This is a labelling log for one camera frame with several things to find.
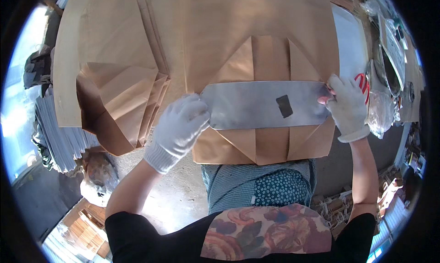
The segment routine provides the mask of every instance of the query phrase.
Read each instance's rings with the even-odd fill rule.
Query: person's left hand
[[[154,128],[153,143],[144,159],[157,172],[166,174],[192,149],[208,128],[208,106],[198,94],[184,95],[168,105]]]

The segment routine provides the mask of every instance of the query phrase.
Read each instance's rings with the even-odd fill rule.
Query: blue patterned fabric
[[[209,214],[252,205],[298,203],[310,206],[316,187],[314,159],[265,166],[201,165],[201,171],[208,194]],[[264,188],[270,189],[276,197],[263,195]]]
[[[282,169],[255,180],[255,206],[283,207],[293,203],[304,205],[308,186],[295,170]]]

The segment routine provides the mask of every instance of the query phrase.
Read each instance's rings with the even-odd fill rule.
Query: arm
[[[208,127],[208,106],[199,95],[184,95],[170,104],[154,129],[144,160],[118,184],[110,196],[106,219],[118,212],[140,214],[151,189],[182,159]]]
[[[370,129],[365,125],[367,109],[359,84],[353,79],[332,75],[328,80],[334,98],[321,97],[341,132],[338,138],[350,143],[353,156],[353,209],[349,222],[363,213],[376,215],[378,176],[376,163],[366,137]]]
[[[140,214],[153,186],[162,178],[162,174],[142,160],[122,179],[110,196],[106,208],[107,217],[126,211]]]
[[[366,138],[350,143],[353,156],[353,209],[349,222],[363,213],[376,216],[379,179],[373,153]]]

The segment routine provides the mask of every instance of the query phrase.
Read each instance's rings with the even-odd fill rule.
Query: person's right hand
[[[349,143],[365,138],[370,128],[365,124],[367,109],[365,98],[354,79],[340,79],[330,76],[327,85],[335,98],[320,97],[318,102],[331,112],[336,126],[341,132],[340,142]]]

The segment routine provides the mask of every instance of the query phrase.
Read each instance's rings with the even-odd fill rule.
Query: black tape
[[[287,95],[277,98],[276,102],[281,115],[283,115],[283,118],[287,118],[294,113],[292,107],[290,106],[289,97]]]

